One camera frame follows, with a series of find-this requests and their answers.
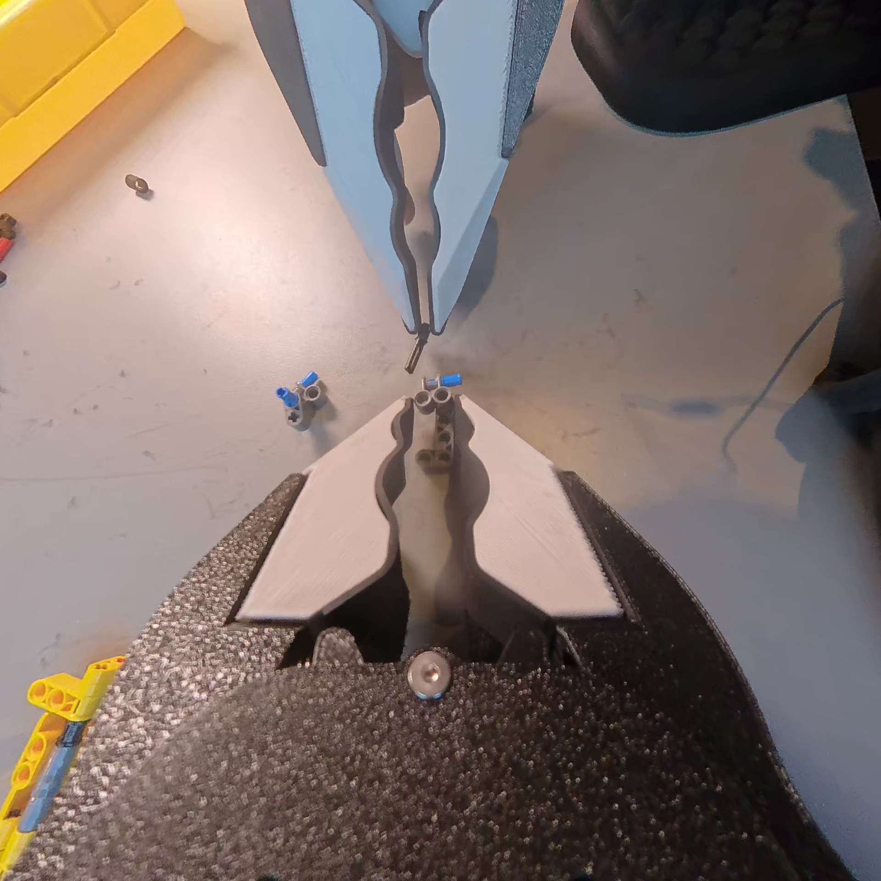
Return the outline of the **grey angled toy beam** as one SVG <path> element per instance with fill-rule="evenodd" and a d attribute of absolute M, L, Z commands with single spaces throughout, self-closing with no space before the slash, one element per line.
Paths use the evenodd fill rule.
<path fill-rule="evenodd" d="M 435 427 L 432 445 L 416 454 L 418 466 L 427 475 L 447 474 L 455 459 L 456 417 L 455 398 L 435 407 Z"/>

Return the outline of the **yellow plastic bin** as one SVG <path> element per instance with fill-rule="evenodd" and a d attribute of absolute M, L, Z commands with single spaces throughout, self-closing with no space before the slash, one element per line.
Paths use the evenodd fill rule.
<path fill-rule="evenodd" d="M 1 3 L 1 189 L 185 28 L 174 1 Z"/>

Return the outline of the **grey connector with blue pin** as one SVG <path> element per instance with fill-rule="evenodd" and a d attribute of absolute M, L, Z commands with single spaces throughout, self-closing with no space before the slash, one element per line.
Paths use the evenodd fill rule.
<path fill-rule="evenodd" d="M 462 385 L 461 374 L 425 377 L 421 381 L 420 389 L 413 395 L 414 405 L 424 415 L 439 412 L 453 401 L 453 390 Z"/>

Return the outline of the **yellow toy brick assembly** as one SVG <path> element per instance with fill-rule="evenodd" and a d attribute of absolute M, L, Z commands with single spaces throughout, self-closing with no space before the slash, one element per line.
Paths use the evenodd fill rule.
<path fill-rule="evenodd" d="M 35 680 L 28 701 L 43 712 L 11 774 L 1 809 L 1 877 L 5 878 L 50 813 L 77 758 L 84 733 L 126 657 L 91 664 L 82 677 Z"/>

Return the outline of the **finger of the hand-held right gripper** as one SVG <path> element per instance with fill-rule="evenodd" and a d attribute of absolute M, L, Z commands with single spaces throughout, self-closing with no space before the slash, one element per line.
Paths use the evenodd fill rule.
<path fill-rule="evenodd" d="M 417 49 L 426 2 L 293 1 L 325 174 L 374 269 L 416 335 L 418 269 L 406 237 L 415 204 L 396 132 L 427 92 Z"/>
<path fill-rule="evenodd" d="M 436 253 L 429 310 L 441 334 L 463 290 L 507 170 L 502 134 L 515 2 L 434 2 L 424 24 L 424 71 L 440 121 L 429 204 Z"/>

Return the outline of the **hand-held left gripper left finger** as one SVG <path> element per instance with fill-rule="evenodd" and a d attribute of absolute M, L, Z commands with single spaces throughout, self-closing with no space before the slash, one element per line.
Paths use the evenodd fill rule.
<path fill-rule="evenodd" d="M 393 504 L 413 423 L 413 399 L 402 397 L 306 470 L 235 607 L 237 623 L 304 627 L 291 645 L 297 659 L 335 627 L 369 663 L 401 658 L 411 600 Z"/>

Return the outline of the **grey connector with two blue pins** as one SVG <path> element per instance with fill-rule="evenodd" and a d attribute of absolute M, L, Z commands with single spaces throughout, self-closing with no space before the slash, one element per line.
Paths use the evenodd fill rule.
<path fill-rule="evenodd" d="M 326 385 L 315 371 L 290 387 L 276 388 L 275 394 L 284 407 L 285 420 L 298 431 L 307 430 L 316 413 L 329 403 Z"/>

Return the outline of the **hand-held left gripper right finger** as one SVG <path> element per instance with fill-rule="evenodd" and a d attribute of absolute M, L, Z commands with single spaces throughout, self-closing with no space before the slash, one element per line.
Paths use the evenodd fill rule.
<path fill-rule="evenodd" d="M 468 620 L 517 632 L 622 619 L 625 608 L 550 459 L 468 396 L 455 408 L 450 498 Z"/>

